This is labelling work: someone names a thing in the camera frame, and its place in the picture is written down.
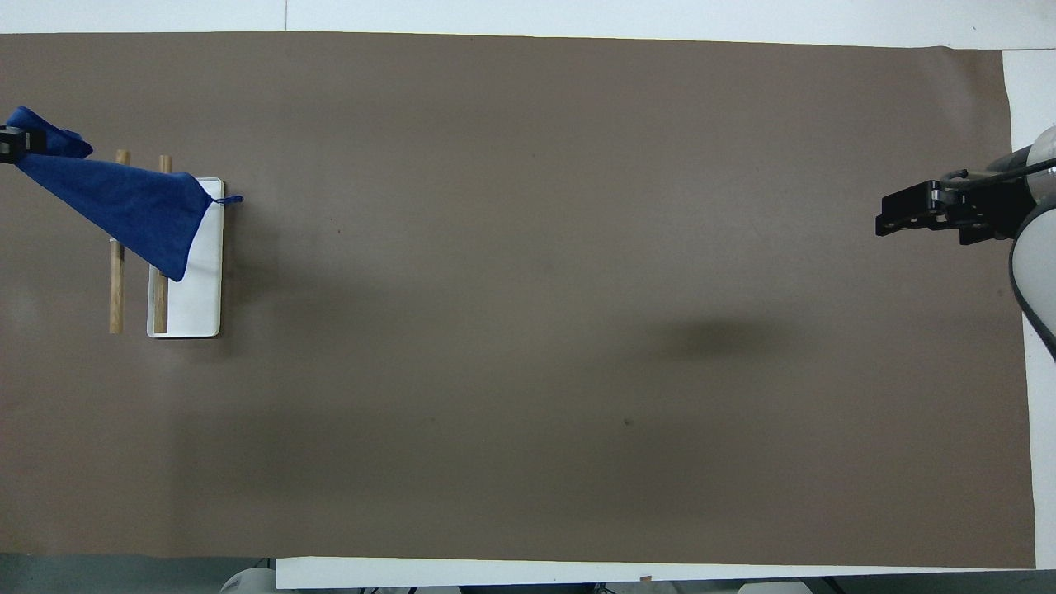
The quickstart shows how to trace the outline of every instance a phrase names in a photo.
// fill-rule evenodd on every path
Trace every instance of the brown table surface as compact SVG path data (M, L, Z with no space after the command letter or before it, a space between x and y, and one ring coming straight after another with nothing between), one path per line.
M873 237L1008 148L997 52L0 36L23 104L216 175L223 331L107 334L0 169L0 550L1032 567L1008 243Z

